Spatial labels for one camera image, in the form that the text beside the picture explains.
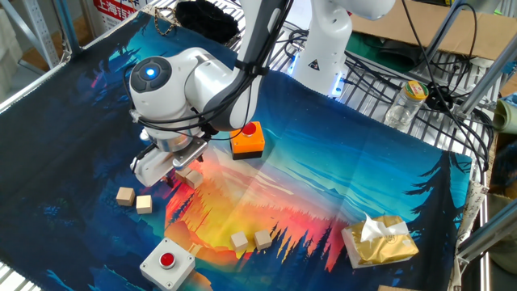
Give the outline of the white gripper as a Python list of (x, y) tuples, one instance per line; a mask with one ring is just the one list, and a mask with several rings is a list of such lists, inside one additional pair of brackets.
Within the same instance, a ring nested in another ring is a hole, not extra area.
[[(130, 169), (140, 183), (151, 187), (177, 165), (177, 160), (171, 152), (153, 149), (141, 159), (134, 158)], [(170, 188), (174, 188), (172, 178), (166, 176), (165, 182)]]

